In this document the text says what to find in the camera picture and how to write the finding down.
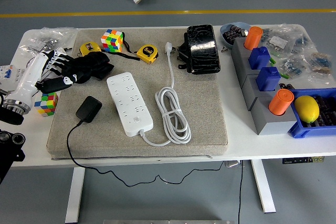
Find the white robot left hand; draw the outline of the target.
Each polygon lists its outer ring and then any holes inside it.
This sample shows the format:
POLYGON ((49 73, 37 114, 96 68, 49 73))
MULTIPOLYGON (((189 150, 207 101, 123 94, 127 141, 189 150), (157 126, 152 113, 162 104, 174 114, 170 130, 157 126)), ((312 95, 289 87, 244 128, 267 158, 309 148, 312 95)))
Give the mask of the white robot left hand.
POLYGON ((5 102, 31 106, 32 96, 38 90, 52 93, 66 89, 85 75, 84 70, 61 50, 43 51, 30 61, 16 90, 5 102))

